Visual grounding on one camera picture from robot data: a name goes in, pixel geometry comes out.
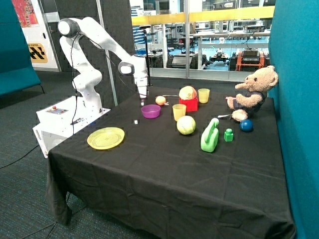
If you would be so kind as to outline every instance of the yellow plate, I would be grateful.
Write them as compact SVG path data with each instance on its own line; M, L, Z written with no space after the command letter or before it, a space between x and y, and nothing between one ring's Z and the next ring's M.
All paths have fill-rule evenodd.
M124 139L124 131L116 127L99 129L90 134L88 144L94 149L109 149L120 144Z

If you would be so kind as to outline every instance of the glass window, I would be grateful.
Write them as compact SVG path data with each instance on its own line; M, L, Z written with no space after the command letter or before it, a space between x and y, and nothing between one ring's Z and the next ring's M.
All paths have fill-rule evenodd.
M274 0L198 2L131 0L136 53L151 76L242 81L270 64ZM151 25L147 46L143 24Z

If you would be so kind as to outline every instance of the teddy bear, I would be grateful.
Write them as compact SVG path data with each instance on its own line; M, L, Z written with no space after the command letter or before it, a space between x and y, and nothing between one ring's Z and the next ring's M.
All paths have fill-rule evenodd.
M256 113L267 97L267 92L278 83L278 74L274 66L267 66L246 77L245 82L235 86L236 89L247 89L245 95L226 97L229 108L235 110L232 118L243 121Z

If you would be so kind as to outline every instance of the dark gray carpet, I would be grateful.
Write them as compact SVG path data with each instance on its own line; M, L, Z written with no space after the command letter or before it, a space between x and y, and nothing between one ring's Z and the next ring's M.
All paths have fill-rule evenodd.
M0 97L0 167L23 157L37 145L32 128L38 124L36 111L74 95L71 72L37 72L40 86ZM159 87L210 88L212 92L234 95L235 83L152 78ZM17 163L0 169L0 238L19 239L54 223L45 201L47 160L37 147ZM71 195L68 205L75 212L84 203ZM27 238L45 239L53 226ZM134 230L111 216L84 208L67 227L56 224L49 238L56 239L156 239Z

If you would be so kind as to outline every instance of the red block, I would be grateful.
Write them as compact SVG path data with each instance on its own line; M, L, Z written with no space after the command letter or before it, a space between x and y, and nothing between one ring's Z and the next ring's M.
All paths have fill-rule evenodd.
M186 112L197 111L197 106L198 106L197 97L193 100L182 100L181 98L179 98L179 103L186 105Z

